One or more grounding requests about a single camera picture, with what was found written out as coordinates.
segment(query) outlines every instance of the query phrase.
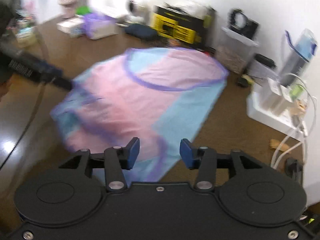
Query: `brown wooden table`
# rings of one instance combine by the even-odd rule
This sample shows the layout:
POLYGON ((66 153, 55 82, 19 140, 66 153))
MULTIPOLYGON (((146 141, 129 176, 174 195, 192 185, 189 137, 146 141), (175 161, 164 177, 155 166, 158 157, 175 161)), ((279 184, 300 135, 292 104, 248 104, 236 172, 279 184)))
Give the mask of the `brown wooden table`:
MULTIPOLYGON (((58 31, 54 19, 39 27, 49 50, 49 62, 61 69, 64 74, 74 78, 96 62, 123 53, 127 48, 147 47, 139 39, 128 36, 119 30, 118 35, 92 41, 86 37, 71 39, 69 35, 58 31)), ((33 46, 30 52, 41 57, 39 46, 33 46)), ((284 134, 275 131, 246 115, 246 97, 250 89, 236 85, 237 76, 228 77, 228 85, 208 116, 199 135, 196 146, 209 146, 220 153, 229 153, 230 149, 240 148, 255 158, 269 163, 272 150, 268 148, 271 138, 282 140, 284 134)), ((10 92, 0 104, 0 162, 8 154, 8 145, 19 138, 29 119, 38 94, 38 87, 20 77, 13 79, 10 92)), ((16 187, 26 178, 55 167, 68 156, 64 149, 55 124, 49 112, 65 97, 66 92, 47 86, 39 112, 28 133, 11 158, 0 171, 0 231, 14 230, 20 223, 15 211, 13 194, 16 187)), ((296 141, 290 139, 289 145, 296 141)), ((293 156, 300 157, 298 147, 293 156)), ((179 162, 163 178, 165 181, 194 180, 197 171, 187 170, 179 162)), ((218 171, 217 183, 227 180, 226 171, 218 171)))

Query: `screw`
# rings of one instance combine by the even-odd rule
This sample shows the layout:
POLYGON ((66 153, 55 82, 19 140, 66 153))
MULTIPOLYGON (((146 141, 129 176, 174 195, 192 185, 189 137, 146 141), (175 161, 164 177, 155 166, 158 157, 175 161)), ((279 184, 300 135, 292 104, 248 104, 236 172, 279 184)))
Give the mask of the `screw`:
POLYGON ((162 191, 164 191, 164 187, 156 187, 156 191, 162 192, 162 191))
POLYGON ((289 239, 297 239, 298 235, 299 235, 299 233, 298 233, 297 230, 292 230, 292 231, 289 232, 288 238, 289 239))
POLYGON ((122 189, 124 187, 124 183, 121 181, 112 181, 109 183, 109 188, 111 189, 122 189))
POLYGON ((22 236, 25 240, 33 239, 33 233, 31 233, 30 231, 25 231, 22 236))
POLYGON ((197 187, 198 187, 199 189, 209 189, 209 188, 212 188, 212 183, 209 182, 209 181, 205 181, 205 180, 199 181, 199 182, 197 183, 197 187))

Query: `transparent storage box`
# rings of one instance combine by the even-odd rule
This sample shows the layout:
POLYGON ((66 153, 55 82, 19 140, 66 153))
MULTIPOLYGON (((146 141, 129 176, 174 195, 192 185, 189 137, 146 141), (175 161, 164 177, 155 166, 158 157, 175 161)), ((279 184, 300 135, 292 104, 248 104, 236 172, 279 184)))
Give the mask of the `transparent storage box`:
POLYGON ((239 74, 253 58, 258 47, 257 42, 222 27, 215 58, 228 70, 239 74))

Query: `purple neckline trim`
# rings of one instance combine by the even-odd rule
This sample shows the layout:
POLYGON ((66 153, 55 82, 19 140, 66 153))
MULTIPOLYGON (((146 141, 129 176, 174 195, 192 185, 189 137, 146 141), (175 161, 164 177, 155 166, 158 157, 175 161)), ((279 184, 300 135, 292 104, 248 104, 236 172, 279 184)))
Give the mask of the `purple neckline trim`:
MULTIPOLYGON (((177 49, 177 50, 194 50, 194 49, 186 49, 186 48, 174 48, 174 49, 177 49)), ((229 75, 229 72, 220 64, 220 62, 218 62, 214 58, 211 58, 217 64, 218 68, 220 68, 223 71, 223 77, 220 78, 220 79, 213 79, 213 80, 210 80, 210 81, 201 82, 201 83, 198 83, 198 84, 196 84, 194 86, 191 86, 189 88, 186 88, 186 89, 175 88, 175 87, 167 87, 167 86, 163 86, 163 85, 153 84, 153 83, 147 82, 147 81, 139 78, 138 76, 135 75, 135 73, 133 73, 131 71, 128 62, 131 59, 131 55, 132 55, 133 51, 135 51, 135 50, 145 50, 145 49, 132 49, 132 48, 131 49, 127 49, 125 51, 125 53, 124 53, 126 55, 126 58, 124 60, 123 68, 124 68, 125 72, 127 73, 127 75, 133 81, 135 81, 136 83, 138 83, 138 84, 140 84, 140 85, 142 85, 144 87, 147 87, 147 88, 150 88, 150 89, 153 89, 153 90, 171 91, 171 92, 183 92, 183 91, 193 90, 193 89, 198 88, 198 87, 210 87, 213 84, 218 83, 221 80, 224 80, 229 75)))

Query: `black and yellow box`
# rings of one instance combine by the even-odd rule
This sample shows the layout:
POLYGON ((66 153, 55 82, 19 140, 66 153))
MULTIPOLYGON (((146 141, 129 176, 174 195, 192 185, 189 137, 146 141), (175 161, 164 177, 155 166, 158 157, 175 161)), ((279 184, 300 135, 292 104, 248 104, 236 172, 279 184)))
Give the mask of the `black and yellow box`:
POLYGON ((212 37, 216 11, 208 8, 203 19, 179 13, 175 10, 157 7, 153 28, 165 38, 182 41, 194 49, 204 49, 212 37))

